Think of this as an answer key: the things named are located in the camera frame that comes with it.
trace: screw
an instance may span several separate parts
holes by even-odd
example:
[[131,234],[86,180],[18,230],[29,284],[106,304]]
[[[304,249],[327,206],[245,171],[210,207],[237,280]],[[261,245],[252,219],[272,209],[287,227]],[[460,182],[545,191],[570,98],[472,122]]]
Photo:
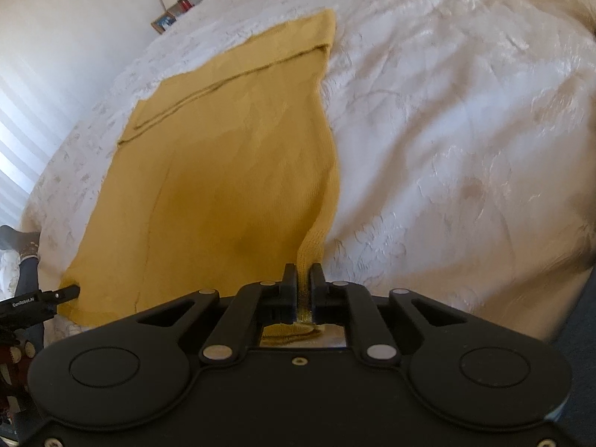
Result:
[[228,359],[232,356],[232,354],[232,349],[230,348],[230,346],[226,345],[211,345],[207,346],[207,348],[203,350],[203,356],[214,361]]
[[368,347],[367,355],[373,359],[391,359],[397,355],[397,350],[389,345],[372,345]]
[[303,367],[308,364],[308,360],[302,356],[297,356],[296,358],[292,359],[292,364],[297,367]]
[[64,445],[58,439],[51,438],[45,440],[44,447],[64,447]]

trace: yellow fabric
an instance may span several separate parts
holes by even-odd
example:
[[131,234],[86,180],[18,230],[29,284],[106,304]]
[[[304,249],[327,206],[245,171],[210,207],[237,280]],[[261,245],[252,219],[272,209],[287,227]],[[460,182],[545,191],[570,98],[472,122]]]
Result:
[[137,105],[63,276],[81,292],[62,314],[101,325],[203,287],[233,295],[287,262],[306,306],[339,196],[319,95],[334,35],[331,10],[286,22]]

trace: wrinkled sheet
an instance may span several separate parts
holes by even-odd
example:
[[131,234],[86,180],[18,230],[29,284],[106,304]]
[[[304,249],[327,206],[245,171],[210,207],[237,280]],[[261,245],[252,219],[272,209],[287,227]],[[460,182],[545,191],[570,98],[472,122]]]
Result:
[[[22,225],[42,230],[42,288],[75,256],[139,99],[329,7],[337,34],[322,97],[341,194],[328,279],[412,288],[549,336],[594,256],[595,3],[205,0],[116,79],[35,187]],[[63,319],[47,329],[50,340],[77,331]]]

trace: wall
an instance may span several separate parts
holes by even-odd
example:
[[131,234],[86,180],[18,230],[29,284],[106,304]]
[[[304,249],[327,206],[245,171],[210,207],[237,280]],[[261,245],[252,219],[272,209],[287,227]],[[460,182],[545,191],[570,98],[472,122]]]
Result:
[[0,0],[0,224],[77,120],[157,37],[160,0]]

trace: red object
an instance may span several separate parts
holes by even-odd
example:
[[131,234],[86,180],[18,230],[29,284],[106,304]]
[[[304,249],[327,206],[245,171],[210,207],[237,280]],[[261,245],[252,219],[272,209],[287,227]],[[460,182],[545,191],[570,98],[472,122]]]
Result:
[[178,0],[178,3],[180,3],[180,6],[185,12],[189,11],[190,8],[194,6],[189,0]]

